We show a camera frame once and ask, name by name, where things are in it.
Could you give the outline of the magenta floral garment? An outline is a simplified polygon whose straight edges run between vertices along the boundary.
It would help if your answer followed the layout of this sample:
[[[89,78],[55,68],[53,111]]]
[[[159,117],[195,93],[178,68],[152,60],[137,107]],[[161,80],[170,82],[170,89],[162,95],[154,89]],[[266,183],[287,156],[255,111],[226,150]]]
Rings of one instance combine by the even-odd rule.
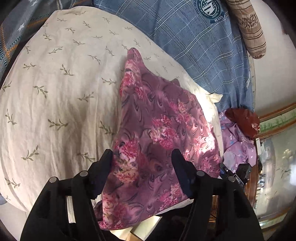
[[[119,95],[112,168],[95,208],[103,230],[133,226],[187,199],[171,163],[174,149],[196,169],[219,175],[218,142],[196,96],[150,72],[135,48],[128,50]]]

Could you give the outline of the lilac floral garment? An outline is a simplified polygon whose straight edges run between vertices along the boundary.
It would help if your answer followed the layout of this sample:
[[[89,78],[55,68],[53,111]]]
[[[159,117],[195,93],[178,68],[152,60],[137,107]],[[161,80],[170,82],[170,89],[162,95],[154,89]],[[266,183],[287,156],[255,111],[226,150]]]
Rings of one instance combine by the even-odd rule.
[[[254,141],[246,137],[237,123],[227,118],[226,111],[219,113],[224,147],[223,163],[233,173],[240,164],[256,164],[257,152]]]

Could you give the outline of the red plastic bag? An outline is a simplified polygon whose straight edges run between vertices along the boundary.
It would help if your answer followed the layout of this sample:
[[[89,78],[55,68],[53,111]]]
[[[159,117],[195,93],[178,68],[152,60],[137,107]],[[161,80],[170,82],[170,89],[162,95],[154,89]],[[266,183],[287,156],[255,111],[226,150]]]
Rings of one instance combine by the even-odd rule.
[[[225,114],[230,121],[238,125],[246,137],[255,139],[259,134],[260,120],[256,113],[245,108],[229,108]]]

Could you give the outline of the cream leaf-print pillow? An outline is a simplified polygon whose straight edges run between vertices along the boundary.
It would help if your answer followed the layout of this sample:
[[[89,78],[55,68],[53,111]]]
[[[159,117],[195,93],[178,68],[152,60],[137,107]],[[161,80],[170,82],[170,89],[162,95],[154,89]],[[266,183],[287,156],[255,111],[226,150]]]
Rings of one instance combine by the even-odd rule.
[[[87,169],[111,147],[127,51],[197,97],[223,146],[216,102],[125,20],[88,6],[55,11],[20,51],[1,88],[1,194],[30,211],[48,179]]]

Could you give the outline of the blue plaid quilt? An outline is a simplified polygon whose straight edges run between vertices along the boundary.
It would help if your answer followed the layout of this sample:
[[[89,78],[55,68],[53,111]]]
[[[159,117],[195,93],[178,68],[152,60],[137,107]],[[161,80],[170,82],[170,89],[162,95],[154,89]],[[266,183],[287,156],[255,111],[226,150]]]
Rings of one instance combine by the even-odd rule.
[[[253,109],[248,54],[226,1],[94,1],[141,30],[210,93],[218,111]]]

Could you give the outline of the striped beige bolster pillow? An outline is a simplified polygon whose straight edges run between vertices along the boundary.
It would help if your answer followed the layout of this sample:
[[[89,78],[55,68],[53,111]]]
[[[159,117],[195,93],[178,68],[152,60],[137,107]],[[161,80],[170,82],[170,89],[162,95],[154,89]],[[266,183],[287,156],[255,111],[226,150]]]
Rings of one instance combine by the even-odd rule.
[[[254,59],[262,58],[266,54],[266,40],[251,1],[227,0],[226,3],[236,18],[248,53]]]

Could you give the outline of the grey star-logo pillowcase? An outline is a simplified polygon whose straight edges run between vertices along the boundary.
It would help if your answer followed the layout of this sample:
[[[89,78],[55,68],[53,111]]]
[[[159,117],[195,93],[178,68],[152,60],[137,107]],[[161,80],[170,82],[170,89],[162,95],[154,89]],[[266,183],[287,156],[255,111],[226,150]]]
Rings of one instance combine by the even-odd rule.
[[[1,76],[17,46],[35,34],[53,12],[92,5],[93,1],[1,1]]]

